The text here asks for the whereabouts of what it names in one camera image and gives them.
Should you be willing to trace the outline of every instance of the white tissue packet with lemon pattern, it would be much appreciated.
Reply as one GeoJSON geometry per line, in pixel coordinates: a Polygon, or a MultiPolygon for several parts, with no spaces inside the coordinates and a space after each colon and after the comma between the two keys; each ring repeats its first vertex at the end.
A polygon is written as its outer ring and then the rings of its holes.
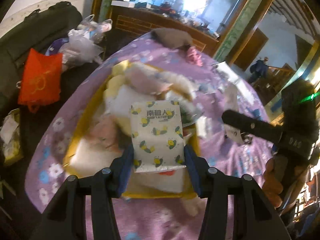
{"type": "Polygon", "coordinates": [[[131,107],[135,172],[185,167],[179,102],[136,102],[131,107]]]}

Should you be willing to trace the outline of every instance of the brown cushion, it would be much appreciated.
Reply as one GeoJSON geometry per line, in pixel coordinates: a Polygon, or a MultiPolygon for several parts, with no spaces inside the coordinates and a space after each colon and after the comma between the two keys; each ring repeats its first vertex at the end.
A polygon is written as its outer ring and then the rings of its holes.
{"type": "Polygon", "coordinates": [[[192,46],[193,44],[189,33],[176,29],[159,28],[152,30],[151,34],[156,41],[169,49],[192,46]]]}

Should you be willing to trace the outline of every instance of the silver screw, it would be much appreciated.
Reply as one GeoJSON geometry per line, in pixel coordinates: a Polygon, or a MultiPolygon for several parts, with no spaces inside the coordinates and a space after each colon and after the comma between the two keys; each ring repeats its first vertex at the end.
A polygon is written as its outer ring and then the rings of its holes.
{"type": "Polygon", "coordinates": [[[68,177],[68,181],[74,181],[76,178],[77,178],[76,175],[70,175],[68,177]]]}
{"type": "Polygon", "coordinates": [[[244,175],[243,175],[243,178],[244,178],[245,180],[247,180],[247,181],[252,180],[252,177],[251,177],[249,174],[244,174],[244,175]]]}
{"type": "Polygon", "coordinates": [[[109,174],[109,173],[111,173],[111,170],[109,169],[109,168],[104,168],[104,169],[102,169],[102,174],[109,174]]]}
{"type": "Polygon", "coordinates": [[[216,168],[214,168],[214,167],[210,167],[210,168],[208,169],[208,172],[209,172],[210,174],[216,174],[216,173],[218,172],[218,170],[217,170],[216,168]]]}

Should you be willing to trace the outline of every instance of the wooden counter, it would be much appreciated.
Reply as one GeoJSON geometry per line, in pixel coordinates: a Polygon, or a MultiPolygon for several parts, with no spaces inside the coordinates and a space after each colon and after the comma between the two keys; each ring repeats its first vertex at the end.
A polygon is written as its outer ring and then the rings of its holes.
{"type": "Polygon", "coordinates": [[[210,57],[213,57],[219,46],[218,40],[214,37],[179,21],[145,9],[112,6],[111,19],[113,28],[127,31],[133,37],[139,37],[152,29],[163,27],[185,31],[193,38],[194,46],[210,57]]]}

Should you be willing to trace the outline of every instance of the orange packaging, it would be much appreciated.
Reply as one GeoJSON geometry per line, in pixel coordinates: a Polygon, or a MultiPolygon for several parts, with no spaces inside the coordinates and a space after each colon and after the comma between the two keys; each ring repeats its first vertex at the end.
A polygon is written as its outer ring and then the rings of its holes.
{"type": "Polygon", "coordinates": [[[28,106],[30,112],[36,113],[40,106],[59,101],[61,68],[62,53],[45,56],[30,49],[18,104],[28,106]]]}

